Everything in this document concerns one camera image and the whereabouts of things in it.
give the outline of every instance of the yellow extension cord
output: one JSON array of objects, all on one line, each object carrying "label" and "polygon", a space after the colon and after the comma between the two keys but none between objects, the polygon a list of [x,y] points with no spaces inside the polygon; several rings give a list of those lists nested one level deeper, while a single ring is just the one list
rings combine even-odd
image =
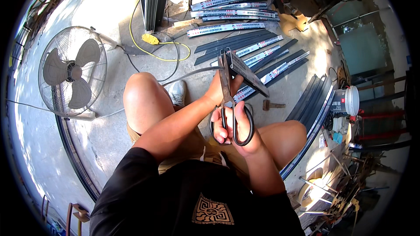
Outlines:
[{"label": "yellow extension cord", "polygon": [[[141,51],[143,51],[143,52],[145,52],[145,53],[147,53],[147,54],[149,54],[149,55],[151,55],[151,56],[154,56],[155,58],[160,59],[160,60],[162,60],[162,61],[178,61],[177,59],[162,59],[162,58],[160,58],[160,57],[158,57],[158,56],[156,56],[156,55],[153,55],[152,53],[149,53],[149,52],[145,51],[144,49],[140,48],[140,47],[139,47],[139,45],[137,45],[137,43],[135,42],[134,37],[133,37],[133,33],[132,33],[132,31],[131,31],[131,22],[132,22],[132,20],[133,20],[133,16],[134,16],[134,12],[133,12],[133,14],[131,15],[131,18],[130,18],[129,28],[130,28],[130,35],[131,35],[131,39],[133,40],[134,45],[136,45],[136,47],[137,47],[138,49],[140,49]],[[180,45],[183,45],[184,47],[186,47],[186,48],[187,48],[187,50],[188,50],[188,55],[186,56],[186,58],[184,58],[184,59],[180,59],[179,61],[186,60],[187,58],[189,58],[189,55],[191,54],[191,49],[189,49],[189,47],[188,47],[187,45],[182,44],[182,43],[179,43],[179,42],[164,42],[164,43],[159,42],[159,44],[180,44]]]}]

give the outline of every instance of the hammer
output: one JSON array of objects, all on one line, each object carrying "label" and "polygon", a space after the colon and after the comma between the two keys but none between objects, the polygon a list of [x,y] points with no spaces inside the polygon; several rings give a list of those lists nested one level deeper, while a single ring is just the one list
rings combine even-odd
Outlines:
[{"label": "hammer", "polygon": [[286,104],[270,103],[269,99],[265,99],[263,102],[262,110],[267,111],[270,108],[285,108]]}]

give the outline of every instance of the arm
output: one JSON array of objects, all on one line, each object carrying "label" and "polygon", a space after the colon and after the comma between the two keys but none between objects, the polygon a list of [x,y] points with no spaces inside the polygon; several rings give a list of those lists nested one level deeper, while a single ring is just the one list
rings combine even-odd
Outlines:
[{"label": "arm", "polygon": [[[238,138],[241,141],[245,140],[249,133],[249,121],[244,111],[244,105],[245,102],[241,101],[235,106],[235,116],[238,122]],[[216,110],[211,118],[211,121],[215,123],[214,136],[219,141],[223,141],[223,137],[226,136],[229,140],[232,140],[232,109],[226,109],[227,131],[221,127],[220,116],[220,110]],[[244,156],[247,162],[253,194],[265,197],[279,194],[286,190],[284,182],[274,164],[273,157],[266,148],[257,129],[255,129],[254,136],[246,146],[238,146],[235,142],[233,142],[233,145]]]},{"label": "arm", "polygon": [[[231,82],[231,89],[236,93],[243,78],[235,77]],[[216,72],[209,90],[200,99],[175,112],[149,128],[134,143],[134,147],[144,148],[158,162],[162,162],[181,144],[223,99],[219,71]]]}]

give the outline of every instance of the scissors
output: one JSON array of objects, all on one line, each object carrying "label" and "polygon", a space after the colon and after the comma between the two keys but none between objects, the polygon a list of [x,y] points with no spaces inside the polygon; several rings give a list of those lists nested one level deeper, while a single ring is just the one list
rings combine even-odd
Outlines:
[{"label": "scissors", "polygon": [[[227,130],[228,124],[226,123],[225,108],[227,107],[226,105],[228,103],[232,103],[232,118],[233,118],[232,126],[233,126],[234,141],[239,146],[245,146],[246,144],[249,143],[249,141],[251,141],[252,137],[254,136],[254,132],[255,132],[254,119],[252,118],[252,114],[249,112],[248,108],[244,107],[245,114],[247,115],[247,118],[249,121],[249,134],[248,134],[248,138],[244,142],[240,142],[238,139],[238,123],[236,122],[235,112],[234,112],[235,100],[231,95],[231,84],[229,80],[230,78],[232,78],[232,76],[229,73],[229,65],[226,59],[226,52],[222,49],[220,53],[221,55],[218,56],[218,65],[224,67],[223,70],[219,70],[220,83],[222,85],[222,92],[223,92],[223,100],[220,104],[220,107],[221,107],[220,111],[222,114],[222,127]],[[214,122],[210,122],[210,131],[211,131],[211,134],[213,135],[214,140],[217,141],[217,139],[214,137]]]}]

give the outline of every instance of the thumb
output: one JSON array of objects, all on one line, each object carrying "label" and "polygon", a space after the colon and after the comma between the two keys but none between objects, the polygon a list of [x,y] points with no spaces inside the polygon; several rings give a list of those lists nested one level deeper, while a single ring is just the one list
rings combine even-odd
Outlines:
[{"label": "thumb", "polygon": [[245,113],[245,101],[240,101],[235,105],[235,118],[238,122],[238,132],[240,139],[246,139],[249,133],[249,120]]}]

